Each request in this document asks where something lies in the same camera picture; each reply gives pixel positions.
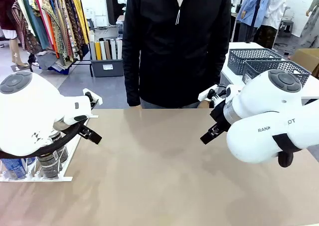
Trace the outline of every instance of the basket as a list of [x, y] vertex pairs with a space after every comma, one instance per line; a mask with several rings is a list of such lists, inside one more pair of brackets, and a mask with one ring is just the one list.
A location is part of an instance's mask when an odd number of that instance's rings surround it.
[[236, 75], [242, 75], [246, 60], [281, 60], [282, 56], [269, 49], [230, 49], [228, 67]]
[[273, 69], [285, 70], [289, 73], [292, 73], [299, 79], [302, 86], [305, 85], [309, 76], [311, 75], [309, 71], [292, 61], [248, 60], [246, 61], [242, 80], [245, 84], [247, 84], [249, 81], [260, 75], [261, 73]]

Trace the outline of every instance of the blue shirt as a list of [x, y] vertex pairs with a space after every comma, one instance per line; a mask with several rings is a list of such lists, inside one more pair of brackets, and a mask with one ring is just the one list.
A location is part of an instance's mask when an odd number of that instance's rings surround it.
[[[256, 3], [257, 0], [244, 0], [240, 11], [238, 13], [237, 16], [237, 20], [241, 21], [242, 23], [245, 23], [247, 25], [251, 25], [252, 21], [253, 21], [253, 17], [254, 17], [254, 13], [255, 13], [255, 7], [256, 7]], [[263, 22], [263, 19], [265, 17], [266, 14], [266, 10], [267, 10], [267, 5], [268, 5], [268, 0], [261, 0], [260, 2], [260, 8], [257, 14], [257, 18], [256, 18], [256, 22], [255, 22], [255, 26], [259, 28], [261, 26], [261, 23]], [[241, 13], [245, 11], [245, 17], [242, 19], [241, 18]]]

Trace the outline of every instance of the cardboard box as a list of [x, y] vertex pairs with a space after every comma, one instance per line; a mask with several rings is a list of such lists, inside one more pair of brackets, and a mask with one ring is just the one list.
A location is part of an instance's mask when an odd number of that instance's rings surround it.
[[319, 77], [319, 49], [299, 49], [291, 60]]

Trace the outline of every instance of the yellow garment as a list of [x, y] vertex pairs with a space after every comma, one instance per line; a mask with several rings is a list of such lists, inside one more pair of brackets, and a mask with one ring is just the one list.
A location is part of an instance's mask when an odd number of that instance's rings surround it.
[[84, 35], [85, 44], [88, 44], [89, 40], [88, 40], [87, 33], [85, 31], [85, 28], [86, 28], [87, 32], [89, 32], [88, 22], [87, 22], [86, 19], [83, 19], [83, 11], [82, 11], [82, 8], [81, 8], [80, 0], [73, 0], [73, 1], [74, 1], [74, 5], [75, 5], [75, 8], [76, 8], [76, 12], [78, 13], [78, 17], [79, 17], [79, 20], [80, 20], [82, 32], [83, 32], [83, 35]]
[[97, 60], [102, 60], [100, 43], [99, 42], [95, 42], [94, 44], [95, 44], [96, 59]]

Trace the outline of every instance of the tan table surface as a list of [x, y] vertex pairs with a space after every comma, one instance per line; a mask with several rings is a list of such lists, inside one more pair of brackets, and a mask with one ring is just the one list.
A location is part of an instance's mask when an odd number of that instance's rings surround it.
[[225, 134], [199, 137], [208, 109], [96, 110], [103, 140], [81, 139], [65, 183], [1, 183], [3, 226], [297, 226], [319, 223], [319, 165], [250, 165]]

